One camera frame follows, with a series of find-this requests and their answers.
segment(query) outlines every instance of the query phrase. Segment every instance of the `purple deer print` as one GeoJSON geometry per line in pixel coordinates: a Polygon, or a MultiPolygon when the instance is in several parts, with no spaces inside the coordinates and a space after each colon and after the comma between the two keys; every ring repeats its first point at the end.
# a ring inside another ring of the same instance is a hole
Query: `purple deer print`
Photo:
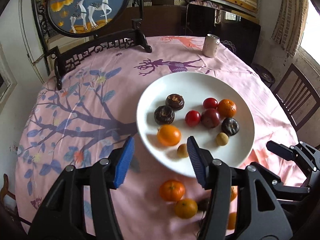
{"type": "Polygon", "coordinates": [[[140,63],[143,65],[137,66],[135,68],[138,68],[140,70],[146,70],[146,69],[151,68],[151,70],[147,73],[140,72],[139,75],[142,75],[142,76],[146,76],[146,75],[152,73],[153,71],[155,71],[156,67],[158,67],[158,66],[168,66],[170,71],[172,73],[175,73],[175,72],[188,71],[187,67],[202,68],[202,67],[190,65],[191,63],[194,63],[194,62],[197,62],[200,60],[201,59],[197,59],[194,61],[188,61],[188,62],[178,62],[178,61],[163,61],[163,59],[158,59],[156,61],[151,62],[150,59],[147,59],[147,60],[144,60],[143,62],[140,63]]]}

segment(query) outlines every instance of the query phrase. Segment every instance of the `window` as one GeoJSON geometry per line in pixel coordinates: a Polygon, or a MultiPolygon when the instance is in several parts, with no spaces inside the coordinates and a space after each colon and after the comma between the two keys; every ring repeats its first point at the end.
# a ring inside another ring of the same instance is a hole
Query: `window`
{"type": "Polygon", "coordinates": [[[309,0],[309,9],[306,27],[300,46],[318,63],[320,64],[320,15],[309,0]]]}
{"type": "Polygon", "coordinates": [[[6,92],[7,88],[8,88],[8,85],[4,81],[3,77],[0,74],[0,100],[1,100],[2,96],[4,95],[4,93],[6,92]]]}
{"type": "Polygon", "coordinates": [[[16,84],[0,44],[0,113],[16,84]]]}

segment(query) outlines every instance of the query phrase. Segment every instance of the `deer print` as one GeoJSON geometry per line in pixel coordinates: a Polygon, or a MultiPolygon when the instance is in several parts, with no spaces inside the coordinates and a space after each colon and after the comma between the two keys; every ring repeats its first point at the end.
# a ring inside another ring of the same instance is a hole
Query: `deer print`
{"type": "Polygon", "coordinates": [[[170,42],[172,40],[179,40],[187,48],[202,49],[202,44],[196,45],[193,43],[195,38],[196,37],[164,36],[164,37],[160,38],[160,40],[166,41],[166,42],[170,42]]]}
{"type": "Polygon", "coordinates": [[[98,25],[95,23],[95,21],[92,18],[92,15],[93,15],[94,11],[101,11],[102,10],[104,14],[102,14],[100,16],[101,17],[105,17],[106,18],[106,24],[108,24],[107,15],[112,12],[112,9],[108,4],[109,4],[108,0],[102,0],[101,3],[91,3],[88,6],[89,21],[90,21],[90,24],[91,24],[92,28],[98,27],[98,25]]]}
{"type": "Polygon", "coordinates": [[[75,27],[74,27],[74,24],[75,24],[76,20],[79,20],[79,19],[82,19],[83,28],[84,28],[85,30],[88,29],[88,28],[87,28],[87,23],[86,23],[86,20],[85,20],[86,17],[87,17],[87,11],[86,11],[85,7],[83,6],[83,1],[84,1],[84,0],[81,0],[80,2],[77,2],[77,5],[76,5],[77,8],[78,8],[78,7],[80,8],[80,13],[77,13],[77,12],[75,11],[75,13],[72,14],[71,17],[70,17],[70,20],[71,20],[71,28],[72,28],[72,30],[73,30],[73,33],[77,33],[77,32],[76,32],[76,29],[75,29],[75,27]]]}
{"type": "Polygon", "coordinates": [[[138,68],[141,70],[146,70],[146,69],[151,68],[151,70],[147,73],[140,72],[139,75],[142,75],[142,76],[146,76],[146,75],[152,73],[153,71],[155,71],[156,67],[164,66],[164,65],[168,66],[172,73],[175,73],[175,72],[188,71],[187,67],[202,68],[202,66],[198,67],[198,66],[190,65],[191,63],[197,62],[199,60],[201,60],[201,59],[197,59],[194,61],[188,61],[188,62],[177,62],[177,61],[163,61],[163,59],[158,59],[156,61],[151,62],[150,59],[147,59],[147,60],[144,60],[143,62],[140,63],[142,65],[137,66],[135,68],[138,68]]]}

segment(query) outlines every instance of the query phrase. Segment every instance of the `round table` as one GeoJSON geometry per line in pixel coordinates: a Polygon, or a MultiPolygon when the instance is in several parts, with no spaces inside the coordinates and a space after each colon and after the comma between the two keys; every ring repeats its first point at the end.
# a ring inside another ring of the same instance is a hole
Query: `round table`
{"type": "MultiPolygon", "coordinates": [[[[169,73],[196,71],[223,80],[245,100],[255,124],[255,142],[242,165],[256,161],[281,176],[287,185],[299,185],[304,175],[266,149],[273,140],[297,144],[297,135],[271,91],[257,74],[222,44],[215,58],[202,55],[202,37],[149,37],[153,52],[143,48],[108,49],[86,58],[63,77],[61,91],[52,77],[39,92],[18,149],[16,200],[19,215],[32,221],[41,201],[67,165],[87,167],[135,138],[135,154],[124,183],[111,195],[124,239],[196,239],[201,213],[189,220],[174,215],[174,203],[159,196],[168,179],[184,183],[184,197],[199,201],[210,195],[196,179],[162,166],[143,146],[135,123],[143,91],[169,73]]],[[[236,200],[231,204],[235,211],[236,200]]],[[[94,234],[90,190],[84,189],[87,231],[94,234]]]]}

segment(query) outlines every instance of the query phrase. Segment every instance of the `white can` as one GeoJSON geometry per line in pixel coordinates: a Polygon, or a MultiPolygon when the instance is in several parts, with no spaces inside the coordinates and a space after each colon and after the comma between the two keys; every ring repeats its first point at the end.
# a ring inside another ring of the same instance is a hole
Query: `white can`
{"type": "Polygon", "coordinates": [[[203,55],[207,57],[215,57],[218,52],[218,47],[220,44],[220,38],[213,34],[207,34],[204,38],[204,44],[202,47],[203,55]]]}

